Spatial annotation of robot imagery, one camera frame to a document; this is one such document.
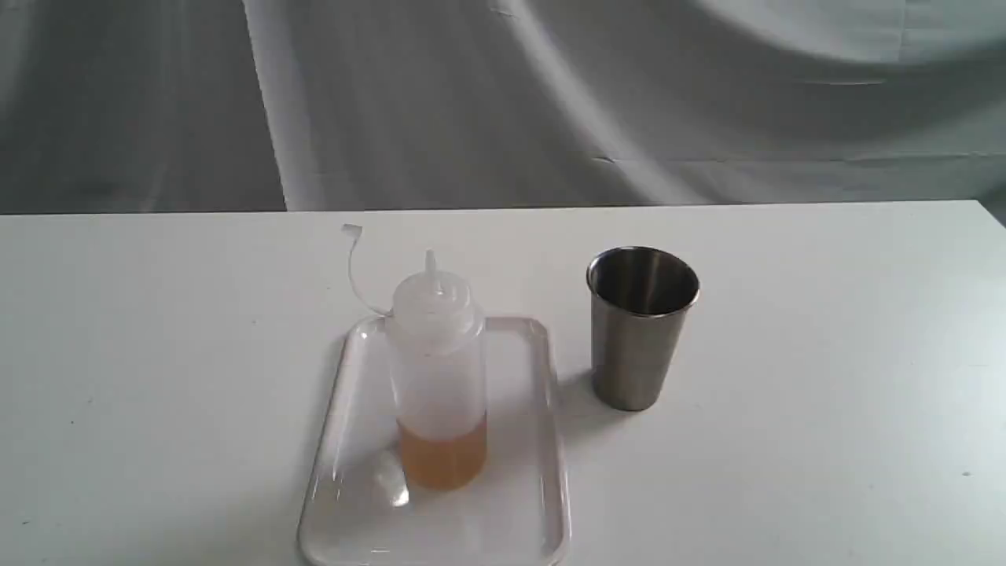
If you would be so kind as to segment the clear plastic squeeze bottle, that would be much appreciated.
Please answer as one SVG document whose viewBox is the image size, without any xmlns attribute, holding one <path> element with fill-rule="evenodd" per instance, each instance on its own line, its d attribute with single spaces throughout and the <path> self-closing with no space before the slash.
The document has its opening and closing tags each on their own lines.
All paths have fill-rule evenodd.
<svg viewBox="0 0 1006 566">
<path fill-rule="evenodd" d="M 398 282 L 381 318 L 406 480 L 433 491 L 468 486 L 488 458 L 487 319 L 471 284 L 439 265 Z"/>
</svg>

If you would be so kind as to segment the stainless steel cup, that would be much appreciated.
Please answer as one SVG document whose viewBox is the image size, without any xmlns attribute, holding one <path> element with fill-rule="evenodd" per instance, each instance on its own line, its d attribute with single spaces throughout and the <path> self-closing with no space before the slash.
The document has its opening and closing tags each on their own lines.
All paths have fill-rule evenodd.
<svg viewBox="0 0 1006 566">
<path fill-rule="evenodd" d="M 660 397 L 697 273 L 660 248 L 609 248 L 589 263 L 590 383 L 601 402 L 642 412 Z"/>
</svg>

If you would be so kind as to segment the grey backdrop cloth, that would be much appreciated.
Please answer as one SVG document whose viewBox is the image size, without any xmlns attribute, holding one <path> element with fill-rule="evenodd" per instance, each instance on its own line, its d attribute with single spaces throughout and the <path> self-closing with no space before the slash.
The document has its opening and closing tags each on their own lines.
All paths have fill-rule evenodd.
<svg viewBox="0 0 1006 566">
<path fill-rule="evenodd" d="M 1004 217 L 1002 1 L 4 1 L 2 211 Z"/>
</svg>

